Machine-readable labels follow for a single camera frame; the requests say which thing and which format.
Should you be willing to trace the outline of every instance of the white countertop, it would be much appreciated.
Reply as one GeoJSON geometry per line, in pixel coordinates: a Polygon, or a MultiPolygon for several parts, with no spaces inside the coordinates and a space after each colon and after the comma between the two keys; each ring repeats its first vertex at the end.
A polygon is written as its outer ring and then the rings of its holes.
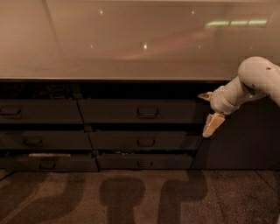
{"type": "Polygon", "coordinates": [[[279,1],[0,0],[0,80],[229,81],[280,63],[279,1]]]}

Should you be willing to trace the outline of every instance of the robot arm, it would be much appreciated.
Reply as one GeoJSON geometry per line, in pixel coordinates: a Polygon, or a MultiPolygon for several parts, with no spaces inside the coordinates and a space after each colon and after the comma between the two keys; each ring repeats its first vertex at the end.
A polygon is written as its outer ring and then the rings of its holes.
{"type": "Polygon", "coordinates": [[[206,120],[203,137],[210,137],[225,121],[225,116],[235,112],[243,103],[266,95],[280,107],[280,67],[260,57],[244,60],[238,76],[226,86],[199,95],[199,98],[210,101],[215,111],[206,120]]]}

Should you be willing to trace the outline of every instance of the drawer front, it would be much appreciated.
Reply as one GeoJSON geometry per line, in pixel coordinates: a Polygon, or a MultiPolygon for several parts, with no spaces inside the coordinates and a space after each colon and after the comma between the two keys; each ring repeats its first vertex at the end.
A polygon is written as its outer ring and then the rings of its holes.
{"type": "Polygon", "coordinates": [[[0,158],[0,168],[12,172],[98,172],[94,158],[7,156],[0,158]]]}
{"type": "Polygon", "coordinates": [[[89,133],[94,150],[190,150],[200,147],[202,136],[184,131],[97,131],[89,133]]]}
{"type": "Polygon", "coordinates": [[[206,105],[191,100],[79,100],[85,123],[203,123],[206,105]]]}
{"type": "Polygon", "coordinates": [[[193,158],[187,155],[101,155],[96,158],[100,169],[185,170],[193,158]]]}
{"type": "Polygon", "coordinates": [[[0,100],[0,123],[82,123],[76,101],[0,100]]]}
{"type": "Polygon", "coordinates": [[[81,131],[0,132],[0,149],[92,150],[88,134],[81,131]]]}

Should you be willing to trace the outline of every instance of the drawer handle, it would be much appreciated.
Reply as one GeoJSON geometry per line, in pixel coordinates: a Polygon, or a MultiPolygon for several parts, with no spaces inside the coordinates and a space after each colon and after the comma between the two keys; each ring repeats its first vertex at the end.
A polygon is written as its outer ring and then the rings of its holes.
{"type": "Polygon", "coordinates": [[[18,116],[20,112],[20,108],[5,107],[0,109],[0,116],[18,116]]]}
{"type": "Polygon", "coordinates": [[[142,164],[139,161],[137,162],[137,166],[138,167],[142,167],[142,168],[148,168],[148,167],[152,167],[152,162],[150,161],[149,164],[142,164]]]}
{"type": "Polygon", "coordinates": [[[35,138],[26,138],[23,141],[23,144],[30,146],[30,147],[42,147],[43,146],[43,140],[41,138],[35,139],[35,138]]]}
{"type": "Polygon", "coordinates": [[[156,143],[154,138],[138,138],[137,145],[140,147],[152,147],[156,143]]]}
{"type": "Polygon", "coordinates": [[[140,107],[137,109],[137,116],[144,119],[152,119],[158,116],[158,108],[156,107],[140,107]]]}
{"type": "Polygon", "coordinates": [[[55,163],[40,164],[39,168],[41,170],[53,170],[53,169],[55,169],[55,163]]]}

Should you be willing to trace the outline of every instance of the drawer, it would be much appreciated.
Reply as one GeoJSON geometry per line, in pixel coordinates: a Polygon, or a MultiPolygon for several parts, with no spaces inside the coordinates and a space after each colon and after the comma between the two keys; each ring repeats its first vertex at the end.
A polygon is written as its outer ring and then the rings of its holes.
{"type": "Polygon", "coordinates": [[[0,100],[0,123],[82,123],[72,100],[0,100]]]}
{"type": "Polygon", "coordinates": [[[110,155],[96,157],[100,169],[185,170],[193,158],[188,155],[110,155]]]}
{"type": "Polygon", "coordinates": [[[202,136],[184,131],[96,131],[89,133],[94,150],[196,151],[202,136]]]}
{"type": "Polygon", "coordinates": [[[98,172],[95,158],[88,154],[10,154],[0,158],[0,168],[12,172],[98,172]]]}
{"type": "Polygon", "coordinates": [[[0,149],[92,150],[88,134],[82,131],[0,132],[0,149]]]}
{"type": "Polygon", "coordinates": [[[78,100],[85,123],[203,123],[209,107],[192,100],[78,100]]]}

